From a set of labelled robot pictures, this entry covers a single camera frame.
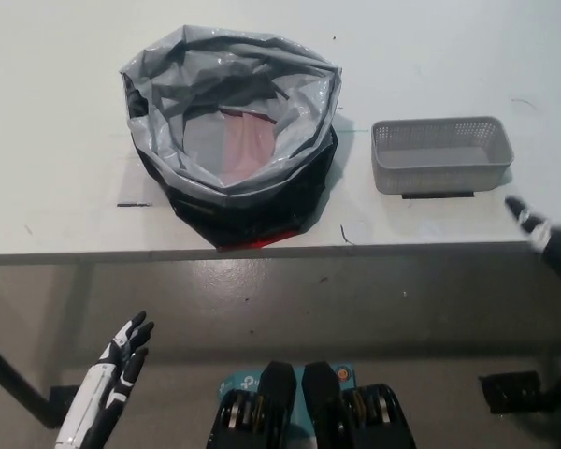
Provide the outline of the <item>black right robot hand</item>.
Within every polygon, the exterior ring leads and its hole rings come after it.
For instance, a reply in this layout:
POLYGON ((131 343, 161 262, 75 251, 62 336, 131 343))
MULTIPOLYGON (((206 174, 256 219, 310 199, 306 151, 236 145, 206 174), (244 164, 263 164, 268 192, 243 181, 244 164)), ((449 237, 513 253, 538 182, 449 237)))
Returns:
POLYGON ((531 249, 561 279, 561 225, 534 212, 519 196, 507 196, 504 202, 531 249))

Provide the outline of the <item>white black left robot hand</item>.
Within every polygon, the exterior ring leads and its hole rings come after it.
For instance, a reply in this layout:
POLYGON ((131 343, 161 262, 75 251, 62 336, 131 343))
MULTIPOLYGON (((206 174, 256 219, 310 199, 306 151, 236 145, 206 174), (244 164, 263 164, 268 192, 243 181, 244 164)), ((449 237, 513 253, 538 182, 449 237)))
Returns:
POLYGON ((149 353, 154 322, 141 311, 110 340, 87 371, 54 447, 102 448, 118 424, 149 353))

